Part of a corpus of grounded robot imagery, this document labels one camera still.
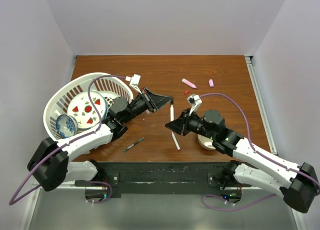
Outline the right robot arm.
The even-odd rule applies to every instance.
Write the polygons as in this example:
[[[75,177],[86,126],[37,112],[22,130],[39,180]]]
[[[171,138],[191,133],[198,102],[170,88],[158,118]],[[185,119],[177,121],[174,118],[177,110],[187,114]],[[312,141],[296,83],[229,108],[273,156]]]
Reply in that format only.
[[[188,108],[165,127],[178,135],[193,132],[209,138],[218,152],[238,159],[223,173],[222,179],[228,186],[240,183],[263,188],[280,196],[288,206],[301,213],[308,212],[319,194],[319,181],[312,165],[289,162],[255,146],[227,128],[217,110],[207,110],[199,117]]]

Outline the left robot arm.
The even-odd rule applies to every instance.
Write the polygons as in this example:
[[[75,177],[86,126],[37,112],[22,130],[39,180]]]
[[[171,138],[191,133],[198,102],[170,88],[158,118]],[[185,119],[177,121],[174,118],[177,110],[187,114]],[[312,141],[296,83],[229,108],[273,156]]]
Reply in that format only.
[[[44,139],[27,169],[45,191],[54,190],[67,180],[85,180],[92,186],[98,186],[103,182],[104,174],[98,169],[97,163],[78,163],[73,160],[89,150],[119,139],[128,129],[127,122],[146,110],[154,113],[173,100],[172,96],[158,95],[148,88],[143,88],[131,102],[124,97],[117,97],[107,117],[95,127],[61,141],[54,141],[50,137]]]

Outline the white marker black tip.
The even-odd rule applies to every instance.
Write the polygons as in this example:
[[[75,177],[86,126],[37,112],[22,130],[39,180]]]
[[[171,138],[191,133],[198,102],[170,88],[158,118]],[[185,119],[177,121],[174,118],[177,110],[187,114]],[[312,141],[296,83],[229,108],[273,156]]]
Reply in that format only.
[[[174,120],[174,105],[170,105],[170,121]]]

